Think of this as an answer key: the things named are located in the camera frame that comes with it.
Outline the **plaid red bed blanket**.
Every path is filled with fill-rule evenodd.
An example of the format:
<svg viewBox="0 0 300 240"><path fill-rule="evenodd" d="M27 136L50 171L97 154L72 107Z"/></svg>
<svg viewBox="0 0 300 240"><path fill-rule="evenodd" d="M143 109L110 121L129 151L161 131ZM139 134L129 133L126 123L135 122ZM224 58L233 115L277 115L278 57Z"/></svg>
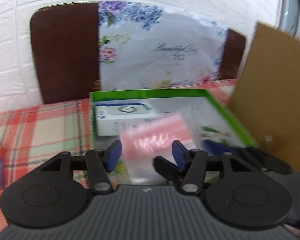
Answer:
<svg viewBox="0 0 300 240"><path fill-rule="evenodd" d="M62 151L89 150L89 99L0 113L3 186Z"/></svg>

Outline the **pink pack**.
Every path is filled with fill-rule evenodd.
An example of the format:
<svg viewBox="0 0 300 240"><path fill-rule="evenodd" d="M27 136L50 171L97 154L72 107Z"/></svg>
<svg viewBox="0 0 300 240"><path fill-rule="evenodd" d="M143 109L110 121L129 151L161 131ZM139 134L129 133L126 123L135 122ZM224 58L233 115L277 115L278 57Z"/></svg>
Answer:
<svg viewBox="0 0 300 240"><path fill-rule="evenodd" d="M175 164L172 143L179 140L186 148L195 148L191 128L180 112L168 113L152 121L119 132L122 156L132 184L163 184L155 172L153 159L162 156Z"/></svg>

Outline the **floral grey fabric pouch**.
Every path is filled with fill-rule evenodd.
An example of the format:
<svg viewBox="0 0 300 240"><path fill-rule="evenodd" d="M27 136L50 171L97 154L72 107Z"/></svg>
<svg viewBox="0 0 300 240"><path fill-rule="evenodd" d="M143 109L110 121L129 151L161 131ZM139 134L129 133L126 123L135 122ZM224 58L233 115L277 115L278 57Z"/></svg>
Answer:
<svg viewBox="0 0 300 240"><path fill-rule="evenodd" d="M231 145L231 133L222 132L218 129L215 129L211 126L199 126L196 132L193 134L194 139L197 142L203 142L204 140L211 140L222 145L230 146Z"/></svg>

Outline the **brown cardboard sheet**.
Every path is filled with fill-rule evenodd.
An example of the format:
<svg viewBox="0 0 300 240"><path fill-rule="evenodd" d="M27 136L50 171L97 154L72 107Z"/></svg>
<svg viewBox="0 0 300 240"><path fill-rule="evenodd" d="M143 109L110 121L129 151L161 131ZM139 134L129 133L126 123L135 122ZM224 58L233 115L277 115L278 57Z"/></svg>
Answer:
<svg viewBox="0 0 300 240"><path fill-rule="evenodd" d="M300 172L300 41L258 23L229 109L263 151Z"/></svg>

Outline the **white blue HP box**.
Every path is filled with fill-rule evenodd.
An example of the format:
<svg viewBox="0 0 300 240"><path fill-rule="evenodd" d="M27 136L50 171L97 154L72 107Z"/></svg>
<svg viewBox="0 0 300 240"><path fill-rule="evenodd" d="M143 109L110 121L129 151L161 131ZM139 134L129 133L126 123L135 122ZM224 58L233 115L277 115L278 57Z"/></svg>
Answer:
<svg viewBox="0 0 300 240"><path fill-rule="evenodd" d="M108 103L95 106L96 131L100 137L119 134L122 129L152 121L160 113L147 103Z"/></svg>

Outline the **floral white pillow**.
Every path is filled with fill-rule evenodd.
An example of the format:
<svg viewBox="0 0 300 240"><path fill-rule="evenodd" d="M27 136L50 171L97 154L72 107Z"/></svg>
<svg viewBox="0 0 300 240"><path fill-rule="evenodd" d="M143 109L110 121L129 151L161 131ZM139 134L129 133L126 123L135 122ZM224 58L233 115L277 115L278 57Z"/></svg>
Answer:
<svg viewBox="0 0 300 240"><path fill-rule="evenodd" d="M200 15L127 1L98 5L102 90L169 88L213 81L227 29Z"/></svg>

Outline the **green cardboard box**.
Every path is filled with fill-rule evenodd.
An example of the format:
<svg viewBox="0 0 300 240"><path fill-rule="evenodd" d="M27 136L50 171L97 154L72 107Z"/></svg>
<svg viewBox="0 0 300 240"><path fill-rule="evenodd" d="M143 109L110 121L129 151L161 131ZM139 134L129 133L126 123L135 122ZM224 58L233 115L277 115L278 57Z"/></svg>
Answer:
<svg viewBox="0 0 300 240"><path fill-rule="evenodd" d="M119 184L162 184L152 160L172 160L172 142L203 148L204 140L229 146L255 146L237 118L211 93L201 89L148 89L92 92L91 141L106 148L122 143L121 159L110 179Z"/></svg>

